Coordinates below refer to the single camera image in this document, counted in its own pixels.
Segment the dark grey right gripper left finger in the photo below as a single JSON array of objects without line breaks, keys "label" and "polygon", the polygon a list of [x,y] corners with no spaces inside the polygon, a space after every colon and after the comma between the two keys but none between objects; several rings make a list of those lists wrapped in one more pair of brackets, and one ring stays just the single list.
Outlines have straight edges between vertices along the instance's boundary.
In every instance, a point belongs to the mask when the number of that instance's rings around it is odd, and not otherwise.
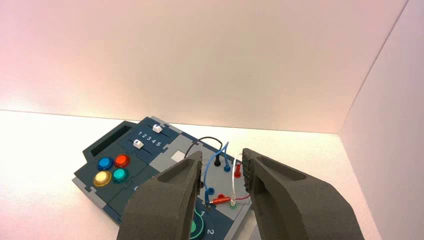
[{"label": "dark grey right gripper left finger", "polygon": [[196,151],[141,184],[124,209],[117,239],[189,239],[200,193],[202,156]]}]

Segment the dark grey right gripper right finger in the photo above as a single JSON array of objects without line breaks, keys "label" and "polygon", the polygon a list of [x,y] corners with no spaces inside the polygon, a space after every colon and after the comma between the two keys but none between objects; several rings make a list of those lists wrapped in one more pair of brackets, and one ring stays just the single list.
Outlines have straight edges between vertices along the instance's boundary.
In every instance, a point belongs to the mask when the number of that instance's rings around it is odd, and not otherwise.
[{"label": "dark grey right gripper right finger", "polygon": [[364,239],[352,206],[331,184],[249,148],[242,171],[261,239]]}]

